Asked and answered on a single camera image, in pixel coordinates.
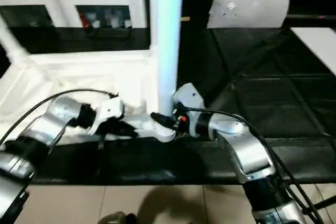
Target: white cabinet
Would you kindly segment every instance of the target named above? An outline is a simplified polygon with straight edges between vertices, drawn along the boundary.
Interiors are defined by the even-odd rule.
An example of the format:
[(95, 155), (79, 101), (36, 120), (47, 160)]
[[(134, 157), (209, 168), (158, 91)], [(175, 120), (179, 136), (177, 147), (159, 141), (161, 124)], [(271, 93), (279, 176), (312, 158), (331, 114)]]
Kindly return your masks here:
[(0, 0), (0, 14), (9, 27), (68, 26), (57, 0)]
[(144, 28), (145, 0), (0, 0), (9, 27)]
[(144, 0), (58, 0), (70, 27), (146, 27)]

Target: glass cabinet door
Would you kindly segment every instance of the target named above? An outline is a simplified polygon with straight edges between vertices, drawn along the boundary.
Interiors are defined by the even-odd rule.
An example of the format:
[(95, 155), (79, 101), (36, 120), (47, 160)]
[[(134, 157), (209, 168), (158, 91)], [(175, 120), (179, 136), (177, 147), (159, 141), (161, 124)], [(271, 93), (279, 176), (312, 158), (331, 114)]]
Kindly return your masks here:
[(131, 28), (128, 6), (77, 5), (77, 12), (83, 27)]
[(0, 6), (0, 15), (8, 27), (54, 26), (45, 5)]

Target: black cable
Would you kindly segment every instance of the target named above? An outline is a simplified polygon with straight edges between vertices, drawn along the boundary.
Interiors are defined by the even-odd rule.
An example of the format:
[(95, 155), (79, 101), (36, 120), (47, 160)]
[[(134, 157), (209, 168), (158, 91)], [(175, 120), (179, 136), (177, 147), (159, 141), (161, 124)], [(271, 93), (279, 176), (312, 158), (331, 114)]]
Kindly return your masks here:
[[(315, 184), (315, 188), (316, 188), (316, 190), (319, 192), (319, 194), (320, 194), (322, 200), (324, 200), (324, 197), (323, 197), (322, 192), (321, 192), (321, 190), (319, 189), (318, 185)], [(330, 214), (329, 214), (328, 209), (327, 209), (327, 208), (325, 208), (325, 209), (326, 209), (326, 212), (327, 212), (327, 215), (328, 215), (328, 218), (329, 218), (331, 224), (334, 224), (333, 220), (332, 220), (331, 217), (330, 217)]]
[(21, 116), (10, 128), (9, 130), (3, 135), (3, 137), (0, 139), (0, 146), (4, 143), (4, 141), (6, 140), (6, 138), (9, 136), (9, 134), (13, 131), (13, 129), (16, 128), (16, 126), (22, 122), (27, 116), (29, 116), (34, 110), (36, 110), (38, 107), (40, 107), (41, 105), (43, 105), (44, 103), (50, 101), (53, 98), (59, 97), (63, 94), (67, 94), (67, 93), (74, 93), (74, 92), (84, 92), (84, 91), (89, 91), (89, 92), (96, 92), (96, 93), (102, 93), (102, 94), (107, 94), (110, 98), (114, 98), (117, 95), (112, 94), (110, 92), (107, 91), (102, 91), (102, 90), (96, 90), (96, 89), (70, 89), (70, 90), (66, 90), (63, 92), (59, 92), (56, 94), (53, 94), (49, 97), (47, 97), (46, 99), (40, 101), (39, 103), (37, 103), (34, 107), (32, 107), (30, 110), (28, 110), (25, 114), (23, 114), (23, 116)]
[[(291, 182), (298, 188), (299, 192), (302, 194), (302, 196), (305, 199), (305, 201), (307, 202), (308, 206), (311, 208), (312, 213), (315, 215), (315, 218), (312, 218), (312, 216), (309, 215), (309, 217), (311, 218), (311, 220), (314, 223), (316, 223), (316, 224), (323, 224), (323, 220), (322, 220), (320, 214), (317, 212), (314, 204), (311, 202), (311, 200), (309, 199), (309, 197), (307, 196), (307, 194), (305, 193), (305, 191), (302, 189), (302, 187), (300, 186), (300, 184), (297, 182), (297, 180), (295, 179), (294, 175), (286, 167), (285, 163), (281, 160), (281, 158), (273, 151), (273, 149), (268, 144), (268, 142), (266, 141), (266, 139), (261, 135), (261, 133), (251, 123), (249, 123), (248, 121), (246, 121), (244, 118), (242, 118), (239, 115), (234, 115), (234, 114), (231, 114), (231, 113), (228, 113), (228, 112), (224, 112), (224, 111), (220, 111), (220, 110), (189, 108), (189, 107), (185, 107), (185, 106), (183, 106), (181, 104), (180, 104), (180, 106), (178, 106), (178, 108), (181, 109), (181, 110), (184, 110), (184, 111), (196, 111), (196, 112), (206, 112), (206, 113), (223, 114), (223, 115), (235, 118), (236, 120), (238, 120), (238, 121), (246, 124), (253, 131), (254, 135), (260, 139), (260, 142), (262, 143), (262, 145), (270, 153), (271, 158), (273, 159), (273, 162), (274, 162), (276, 168), (279, 167), (277, 165), (277, 164), (279, 164), (280, 167), (282, 168), (282, 170), (288, 175), (288, 177), (290, 178)], [(304, 204), (301, 202), (301, 200), (299, 198), (297, 198), (297, 200), (299, 200), (299, 202), (300, 202), (299, 205), (301, 207), (304, 206)]]

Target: white surface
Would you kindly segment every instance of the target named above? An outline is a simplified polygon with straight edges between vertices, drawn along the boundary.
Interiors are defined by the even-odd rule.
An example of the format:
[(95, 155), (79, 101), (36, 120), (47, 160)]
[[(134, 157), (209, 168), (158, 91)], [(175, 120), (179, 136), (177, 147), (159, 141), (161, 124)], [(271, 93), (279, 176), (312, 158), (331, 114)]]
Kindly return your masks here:
[(331, 28), (296, 27), (291, 30), (336, 75), (336, 33)]
[(70, 27), (82, 27), (76, 5), (126, 5), (134, 28), (147, 27), (144, 0), (58, 0)]
[(55, 26), (68, 26), (57, 0), (0, 0), (2, 5), (45, 5)]
[[(30, 58), (48, 74), (60, 79), (64, 86), (44, 81), (38, 72), (11, 65), (0, 79), (0, 135), (29, 108), (47, 96), (74, 88), (94, 88), (119, 93), (127, 107), (127, 114), (149, 114), (148, 109), (157, 104), (156, 93), (152, 91), (156, 71), (153, 71), (148, 51), (87, 52), (74, 54), (32, 55)], [(70, 95), (80, 102), (98, 106), (107, 96), (80, 92)], [(32, 113), (9, 136), (16, 137), (36, 116), (45, 112), (46, 106)], [(67, 129), (65, 136), (85, 135), (81, 129)], [(83, 142), (82, 137), (64, 137), (60, 144)]]
[(209, 28), (281, 27), (289, 0), (213, 0)]

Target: white pole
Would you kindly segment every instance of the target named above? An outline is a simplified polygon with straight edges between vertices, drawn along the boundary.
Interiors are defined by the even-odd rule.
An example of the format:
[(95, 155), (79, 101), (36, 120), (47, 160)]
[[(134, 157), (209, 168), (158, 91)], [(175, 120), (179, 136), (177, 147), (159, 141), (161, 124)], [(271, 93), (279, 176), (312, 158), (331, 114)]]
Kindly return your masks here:
[[(176, 91), (182, 0), (150, 0), (151, 51), (156, 60), (158, 112), (170, 116)], [(155, 125), (156, 138), (169, 142), (175, 132)]]
[(28, 56), (28, 52), (20, 45), (20, 43), (8, 30), (5, 21), (0, 15), (0, 44), (7, 52), (9, 61), (20, 66), (22, 60)]

